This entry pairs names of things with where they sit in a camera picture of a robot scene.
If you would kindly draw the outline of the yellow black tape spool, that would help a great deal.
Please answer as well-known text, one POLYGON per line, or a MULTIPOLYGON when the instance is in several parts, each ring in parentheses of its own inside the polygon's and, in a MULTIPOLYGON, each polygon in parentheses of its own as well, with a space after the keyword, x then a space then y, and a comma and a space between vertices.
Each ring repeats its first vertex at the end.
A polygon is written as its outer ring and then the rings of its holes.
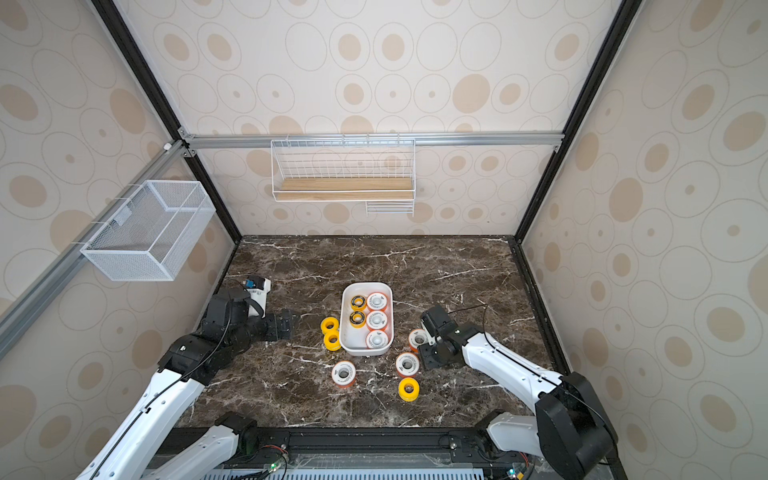
POLYGON ((350 300, 350 307, 353 311, 364 311, 367 305, 367 297, 365 295, 355 295, 350 300))
POLYGON ((366 324, 366 315, 362 311, 352 311, 349 323, 353 328, 362 328, 366 324))

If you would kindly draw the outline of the orange white tape roll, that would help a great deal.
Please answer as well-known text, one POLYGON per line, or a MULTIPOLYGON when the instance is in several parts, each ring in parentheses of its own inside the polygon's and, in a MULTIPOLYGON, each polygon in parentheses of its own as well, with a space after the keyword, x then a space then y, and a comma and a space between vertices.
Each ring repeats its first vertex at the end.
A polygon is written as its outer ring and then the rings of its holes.
POLYGON ((370 330, 384 330, 387 328, 389 317, 384 311, 371 311, 366 316, 366 326, 370 330))
POLYGON ((383 330, 372 330, 366 336, 366 347, 370 350, 378 350, 389 344, 389 336, 383 330))
POLYGON ((389 306, 389 299, 382 292, 373 292, 367 296, 366 304, 370 311, 385 311, 389 306))
POLYGON ((351 361, 338 362, 331 371, 331 379, 340 388, 348 388, 356 379, 356 367, 351 361))
POLYGON ((419 358, 413 353, 402 353, 396 359, 395 368, 403 378, 414 377, 420 369, 419 358))
POLYGON ((417 353, 420 346, 427 344, 426 338, 424 335, 424 330, 423 329, 412 330, 408 336, 408 343, 409 343, 410 349, 414 353, 417 353))

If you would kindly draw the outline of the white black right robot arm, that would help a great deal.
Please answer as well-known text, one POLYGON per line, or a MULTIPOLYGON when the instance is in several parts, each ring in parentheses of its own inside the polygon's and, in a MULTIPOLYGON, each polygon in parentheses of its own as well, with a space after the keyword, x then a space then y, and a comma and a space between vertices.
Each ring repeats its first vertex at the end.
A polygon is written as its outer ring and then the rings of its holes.
POLYGON ((578 372, 562 375, 513 352, 474 324, 456 323, 442 306, 421 314, 426 369, 477 370, 522 401, 530 416, 501 412, 484 427, 493 446, 545 459, 563 479, 583 479, 603 460, 618 460, 618 434, 595 389, 578 372))

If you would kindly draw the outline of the white plastic storage box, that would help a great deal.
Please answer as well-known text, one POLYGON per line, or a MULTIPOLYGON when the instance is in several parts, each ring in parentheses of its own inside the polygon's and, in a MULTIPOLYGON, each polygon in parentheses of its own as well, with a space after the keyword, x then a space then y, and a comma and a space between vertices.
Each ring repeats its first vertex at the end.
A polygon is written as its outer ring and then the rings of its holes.
POLYGON ((391 288, 382 282, 350 284, 342 294, 341 347, 352 356, 380 356, 394 339, 391 288))

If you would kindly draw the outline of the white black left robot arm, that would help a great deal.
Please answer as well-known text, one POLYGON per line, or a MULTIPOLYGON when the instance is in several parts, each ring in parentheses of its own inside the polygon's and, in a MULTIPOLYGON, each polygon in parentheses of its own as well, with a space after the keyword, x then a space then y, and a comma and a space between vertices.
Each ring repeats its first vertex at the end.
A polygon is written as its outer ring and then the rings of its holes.
POLYGON ((115 434, 79 475, 81 479, 137 479, 182 413, 219 370, 256 341, 268 341, 271 281, 249 277, 240 289, 215 294, 196 331, 176 340, 159 361, 144 394, 115 434))

